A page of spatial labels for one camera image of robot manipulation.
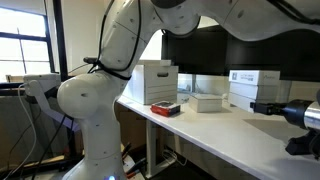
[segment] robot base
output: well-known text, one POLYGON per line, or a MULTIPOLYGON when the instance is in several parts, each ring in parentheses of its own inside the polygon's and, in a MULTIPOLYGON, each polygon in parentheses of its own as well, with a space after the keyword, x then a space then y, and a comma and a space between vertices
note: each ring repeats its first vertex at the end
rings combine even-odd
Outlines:
POLYGON ((71 179, 93 179, 93 177, 101 177, 101 180, 123 180, 126 179, 121 161, 121 153, 114 154, 105 159, 91 160, 84 158, 75 167, 73 167, 63 180, 71 179))

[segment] small box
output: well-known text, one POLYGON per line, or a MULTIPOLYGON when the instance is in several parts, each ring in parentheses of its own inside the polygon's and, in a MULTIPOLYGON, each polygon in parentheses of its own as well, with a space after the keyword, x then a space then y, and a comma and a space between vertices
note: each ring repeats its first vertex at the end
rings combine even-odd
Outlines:
POLYGON ((231 82, 230 92, 250 99, 276 99, 278 86, 250 85, 231 82))
POLYGON ((190 95, 189 106, 198 113, 221 111, 222 98, 211 94, 190 95))
POLYGON ((253 109, 250 108, 251 102, 258 102, 258 103, 274 103, 274 99, 250 99, 248 97, 240 96, 238 94, 229 93, 228 102, 231 105, 235 105, 238 108, 241 108, 245 111, 253 113, 253 109))
POLYGON ((229 74, 230 82, 241 84, 277 86, 279 79, 279 71, 231 70, 229 74))
POLYGON ((153 113, 169 117, 180 112, 180 105, 168 101, 161 101, 152 104, 150 109, 153 113))

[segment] black panel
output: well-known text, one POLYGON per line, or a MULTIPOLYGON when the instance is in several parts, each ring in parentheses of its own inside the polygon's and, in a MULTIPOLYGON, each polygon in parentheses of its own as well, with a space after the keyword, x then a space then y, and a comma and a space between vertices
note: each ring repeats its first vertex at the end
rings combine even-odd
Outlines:
POLYGON ((18 88, 23 83, 0 83, 0 89, 18 88))
POLYGON ((151 0, 155 6, 163 9, 173 8, 184 1, 186 0, 151 0))
POLYGON ((164 35, 162 59, 172 60, 180 73, 224 75, 227 37, 220 26, 198 29, 184 39, 164 35))
POLYGON ((309 30, 245 42, 229 36, 226 69, 281 70, 282 80, 320 81, 320 35, 309 30))
POLYGON ((320 82, 320 34, 294 30, 246 42, 220 26, 198 29, 191 37, 163 36, 162 59, 180 73, 228 75, 230 70, 278 70, 281 80, 320 82))

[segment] tabletop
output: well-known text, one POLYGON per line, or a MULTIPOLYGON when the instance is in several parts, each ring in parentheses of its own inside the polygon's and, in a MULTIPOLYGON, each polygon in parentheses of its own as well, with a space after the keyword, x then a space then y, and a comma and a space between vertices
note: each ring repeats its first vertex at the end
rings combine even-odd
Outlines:
POLYGON ((179 114, 167 118, 124 96, 118 102, 259 179, 320 178, 320 163, 313 156, 285 151, 290 138, 307 131, 283 117, 253 114, 223 102, 222 111, 215 113, 196 113, 182 104, 179 114))

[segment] window frame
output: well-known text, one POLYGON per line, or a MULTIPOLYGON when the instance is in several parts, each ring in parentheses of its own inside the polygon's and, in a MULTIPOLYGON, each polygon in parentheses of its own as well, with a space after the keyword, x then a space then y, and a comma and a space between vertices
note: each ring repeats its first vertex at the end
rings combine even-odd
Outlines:
MULTIPOLYGON (((12 10, 12 11, 16 11, 16 12, 23 12, 23 13, 28 13, 28 14, 33 14, 33 15, 37 15, 37 16, 42 16, 44 19, 44 27, 45 27, 45 37, 41 37, 41 36, 33 36, 33 35, 24 35, 24 34, 14 34, 14 33, 8 33, 8 32, 0 32, 0 38, 9 38, 9 39, 16 39, 19 40, 20 42, 20 48, 21 51, 23 52, 23 48, 22 48, 22 44, 21 41, 22 40, 29 40, 29 41, 39 41, 39 42, 45 42, 47 44, 47 50, 48 50, 48 58, 49 58, 49 66, 50 66, 50 72, 51 73, 55 73, 55 66, 54 66, 54 60, 53 60, 53 51, 52 51, 52 44, 51 44, 51 36, 50 36, 50 30, 49 30, 49 21, 48 21, 48 16, 44 15, 44 14, 38 14, 38 13, 32 13, 32 12, 27 12, 27 11, 23 11, 23 10, 17 10, 17 9, 12 9, 12 8, 7 8, 7 7, 1 7, 1 9, 7 9, 7 10, 12 10)), ((22 62, 23 67, 24 67, 24 71, 23 73, 26 73, 26 61, 25 61, 25 57, 24 54, 22 53, 22 62)))

